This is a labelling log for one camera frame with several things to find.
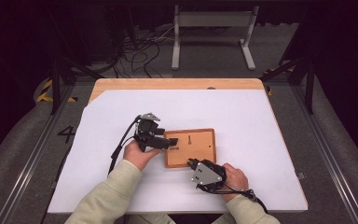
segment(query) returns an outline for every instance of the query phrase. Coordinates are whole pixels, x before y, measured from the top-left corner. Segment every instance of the black cable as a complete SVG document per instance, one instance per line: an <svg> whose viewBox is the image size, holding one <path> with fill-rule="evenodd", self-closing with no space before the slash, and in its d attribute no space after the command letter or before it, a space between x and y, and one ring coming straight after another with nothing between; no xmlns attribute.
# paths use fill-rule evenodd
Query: black cable
<svg viewBox="0 0 358 224"><path fill-rule="evenodd" d="M160 77L163 78L163 76L162 76L156 69L154 69L154 68L152 68L152 67L150 67L150 69L152 69L153 71L155 71L155 73L156 73L157 75L159 75Z"/></svg>
<svg viewBox="0 0 358 224"><path fill-rule="evenodd" d="M241 191L241 192L246 191L245 189L234 189L234 188L230 187L230 186L227 185L227 184L225 184L225 186L228 187L228 188L231 189L231 190L234 190L234 191Z"/></svg>
<svg viewBox="0 0 358 224"><path fill-rule="evenodd" d="M124 78L131 78L131 76L130 75L128 75L126 72L125 72L125 68L124 68L124 66L123 66L123 73L124 73L124 75L123 74L121 74L121 72L120 72L120 70L118 69L118 67L116 67L116 69L117 69L117 71L118 71L118 74L120 75L120 77L124 77Z"/></svg>
<svg viewBox="0 0 358 224"><path fill-rule="evenodd" d="M213 27L206 27L203 29L204 31L211 32L217 35L221 35L227 31L228 27L221 27L221 28L213 28Z"/></svg>
<svg viewBox="0 0 358 224"><path fill-rule="evenodd" d="M146 57L145 57L145 59L142 60L142 61L134 62L133 60L134 60L135 56L138 55L138 54L144 54ZM136 70L138 70L139 68L141 68L141 67L138 67L138 68L136 68L136 69L134 70L134 69L133 69L133 64L134 64L134 63L142 63L142 62L145 62L145 61L147 60L147 58L148 58L148 57L147 57L147 54L144 53L144 52L137 52L136 54L132 55L132 58L131 58L131 71L132 71L132 72L135 72Z"/></svg>
<svg viewBox="0 0 358 224"><path fill-rule="evenodd" d="M126 68L124 67L123 62L121 61L121 58L120 58L120 64L121 64L121 67L123 68L123 73L125 75L124 77L131 78L131 76L126 73Z"/></svg>
<svg viewBox="0 0 358 224"><path fill-rule="evenodd" d="M124 145L126 145L126 143L127 143L130 139L132 139L133 137L134 137L134 136L131 136L131 137L127 138L127 139L123 142L122 146L124 147Z"/></svg>
<svg viewBox="0 0 358 224"><path fill-rule="evenodd" d="M141 60L141 61L134 61L133 60L133 57L134 57L134 55L135 54L138 54L138 53L143 53L145 56L146 56L146 58L145 59L143 59L143 60ZM146 60L147 60L147 54L146 53L144 53L144 52L137 52L137 53L135 53L134 55L132 55L132 59L131 59L131 61L127 58L127 56L123 56L122 58L123 58L123 60L124 61L126 61L127 63L142 63L142 62L145 62Z"/></svg>
<svg viewBox="0 0 358 224"><path fill-rule="evenodd" d="M266 214L269 213L269 210L267 210L267 207L263 204L263 202L257 198L255 196L255 193L253 192L252 189L248 189L248 190L231 190L231 191L224 191L224 190L207 190L207 189L203 189L200 188L202 191L208 192L208 193L212 193L212 194L241 194L243 196L245 196L246 198L248 198L249 200L251 200L254 203L259 203L260 206L263 208L264 212Z"/></svg>
<svg viewBox="0 0 358 224"><path fill-rule="evenodd" d="M69 146L69 148L65 152L65 155L63 156L63 159L62 159L62 161L60 163L58 172L57 172L57 174L55 176L54 183L58 183L58 180L60 179L60 175L61 175L61 172L62 172L62 169L63 169L63 165L65 164L66 158L68 158L68 155L69 155L69 152L71 151L71 149L72 149L72 145ZM50 198L48 199L48 204L51 203L51 200L53 199L54 192L55 192L55 188L53 189L53 191L50 194ZM45 214L43 215L42 220L40 221L40 224L43 224L45 222L45 218L46 218L47 213L48 213L48 207L45 210Z"/></svg>
<svg viewBox="0 0 358 224"><path fill-rule="evenodd" d="M102 68L96 68L96 69L89 69L91 70L92 72L94 73L98 73L98 74L101 74L103 72L106 72L107 70L111 69L115 64L117 63L117 61L115 62L112 62L110 64L108 64L107 66L104 66ZM76 73L77 75L82 75L82 76L86 76L87 74L85 74L84 72L82 71L73 71L74 73Z"/></svg>
<svg viewBox="0 0 358 224"><path fill-rule="evenodd" d="M140 115L138 115L135 120L130 124L129 128L127 129L127 131L124 133L123 137L121 138L120 142L118 143L118 146L116 147L115 151L113 152L111 158L112 158L112 163L110 163L110 167L109 167L109 173L113 170L113 168L115 167L116 161L117 161L117 157L118 154L120 154L121 149L123 148L123 142L124 139L126 138L127 134L129 133L130 129L132 128L132 126L141 118Z"/></svg>
<svg viewBox="0 0 358 224"><path fill-rule="evenodd" d="M156 45L156 47L157 47L157 54L156 54L153 58L151 58L151 59L149 60L149 62L147 62L147 63L144 64L144 70L145 70L145 72L147 73L147 75L148 75L149 77L151 77L151 76L150 76L150 74L147 72L146 66L147 66L148 64L150 64L154 59L156 59L156 58L158 57L158 55L159 55L159 46L158 46L158 44L156 44L156 43L154 43L154 42L153 42L153 44Z"/></svg>
<svg viewBox="0 0 358 224"><path fill-rule="evenodd" d="M118 71L116 70L116 67L115 67L115 66L113 66L113 70L115 71L116 78L118 78Z"/></svg>

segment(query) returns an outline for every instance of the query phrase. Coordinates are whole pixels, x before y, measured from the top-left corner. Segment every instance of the hand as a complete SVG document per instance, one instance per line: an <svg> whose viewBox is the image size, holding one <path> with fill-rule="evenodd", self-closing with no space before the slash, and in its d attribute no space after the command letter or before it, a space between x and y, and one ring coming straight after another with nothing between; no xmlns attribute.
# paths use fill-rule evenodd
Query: hand
<svg viewBox="0 0 358 224"><path fill-rule="evenodd" d="M153 148L147 152L141 151L138 146L138 142L132 140L126 147L124 148L124 160L130 161L134 164L140 171L146 167L147 163L159 154L161 150Z"/></svg>
<svg viewBox="0 0 358 224"><path fill-rule="evenodd" d="M249 188L248 178L240 169L235 169L232 165L225 163L223 167L226 168L227 180L226 185L233 189L244 189L247 190ZM222 188L224 191L230 191L231 189L224 187ZM222 194L223 200L228 203L231 199L233 199L237 194Z"/></svg>

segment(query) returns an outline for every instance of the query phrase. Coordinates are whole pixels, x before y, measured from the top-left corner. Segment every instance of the floor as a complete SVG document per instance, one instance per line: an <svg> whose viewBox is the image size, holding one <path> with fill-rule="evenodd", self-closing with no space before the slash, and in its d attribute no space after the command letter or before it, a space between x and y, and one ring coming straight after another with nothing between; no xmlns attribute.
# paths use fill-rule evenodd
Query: floor
<svg viewBox="0 0 358 224"><path fill-rule="evenodd" d="M202 28L182 31L177 71L171 69L172 41L159 42L161 38L157 44L146 44L143 51L133 50L126 43L126 59L121 58L102 75L261 77L265 70L277 66L295 30L295 24L256 26L250 43L254 71L247 69L239 46L243 30ZM143 36L150 34L138 31L138 37ZM64 104L54 116L49 114L51 102L36 103L0 146L0 223L63 223L68 218L46 214L46 210L53 193L51 186L74 139L68 135L70 127L76 131L95 82L81 74L77 78L74 87L62 87L62 95L76 97L76 102ZM309 210L272 215L281 223L358 223L358 150L319 83L314 88L311 116L303 106L304 83L291 87L286 78L282 74L265 84L272 89L268 98L296 171L306 176L300 183ZM35 99L44 85L42 82L35 90Z"/></svg>

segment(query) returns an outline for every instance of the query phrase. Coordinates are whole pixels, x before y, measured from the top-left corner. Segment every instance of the wooden board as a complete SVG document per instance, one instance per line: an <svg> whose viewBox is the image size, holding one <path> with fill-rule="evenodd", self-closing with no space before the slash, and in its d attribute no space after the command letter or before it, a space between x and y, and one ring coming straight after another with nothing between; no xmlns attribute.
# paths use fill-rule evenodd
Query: wooden board
<svg viewBox="0 0 358 224"><path fill-rule="evenodd" d="M165 150L167 168L187 167L189 158L216 162L214 129L167 131L165 138L178 138L177 145Z"/></svg>
<svg viewBox="0 0 358 224"><path fill-rule="evenodd" d="M100 78L89 103L111 90L264 90L258 78Z"/></svg>

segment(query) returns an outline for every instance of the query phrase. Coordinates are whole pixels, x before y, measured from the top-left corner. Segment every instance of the person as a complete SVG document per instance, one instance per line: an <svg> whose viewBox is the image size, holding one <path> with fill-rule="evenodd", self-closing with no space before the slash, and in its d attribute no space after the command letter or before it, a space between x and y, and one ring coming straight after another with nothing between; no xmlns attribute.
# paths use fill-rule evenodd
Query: person
<svg viewBox="0 0 358 224"><path fill-rule="evenodd" d="M80 201L65 223L112 224L122 217L130 205L131 195L142 177L143 169L160 151L153 148L143 152L135 140L127 144L123 160L117 164L104 182L97 185ZM226 168L228 186L234 189L248 189L248 179L242 170L228 163L223 166ZM279 223L275 217L266 214L260 204L240 194L223 194L222 197L230 214L223 214L213 224ZM130 216L128 222L130 224L175 223L165 214Z"/></svg>

